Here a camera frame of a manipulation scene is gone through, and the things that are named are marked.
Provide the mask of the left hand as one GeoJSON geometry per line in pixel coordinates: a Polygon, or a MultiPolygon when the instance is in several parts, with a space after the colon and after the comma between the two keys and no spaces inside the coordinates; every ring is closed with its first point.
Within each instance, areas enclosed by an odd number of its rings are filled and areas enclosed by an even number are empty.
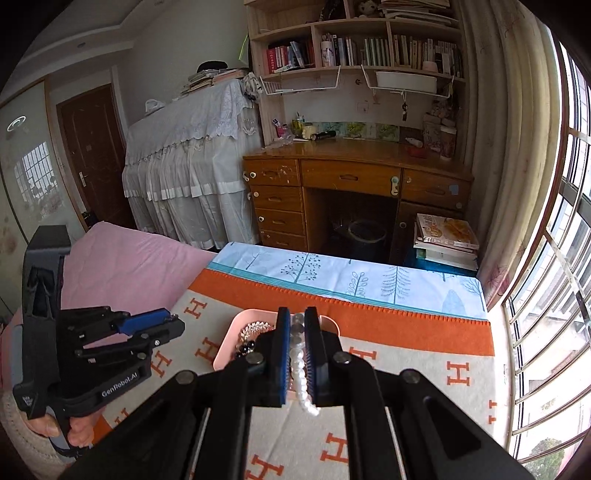
{"type": "MultiPolygon", "coordinates": [[[[75,447],[87,447],[94,439],[94,426],[101,417],[103,409],[93,412],[86,417],[73,417],[70,419],[70,430],[67,434],[68,442],[75,447]]],[[[43,417],[29,420],[24,412],[20,413],[26,426],[34,433],[46,437],[56,438],[61,435],[57,420],[45,414],[43,417]]]]}

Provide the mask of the left beige knit sleeve forearm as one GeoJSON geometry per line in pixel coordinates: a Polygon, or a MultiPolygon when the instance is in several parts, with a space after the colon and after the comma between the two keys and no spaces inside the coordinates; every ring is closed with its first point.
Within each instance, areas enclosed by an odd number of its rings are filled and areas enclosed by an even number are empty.
{"type": "Polygon", "coordinates": [[[17,408],[13,395],[1,394],[1,424],[16,451],[37,479],[57,479],[67,463],[55,452],[46,433],[59,435],[55,418],[45,415],[33,422],[41,433],[32,430],[26,416],[17,408]]]}

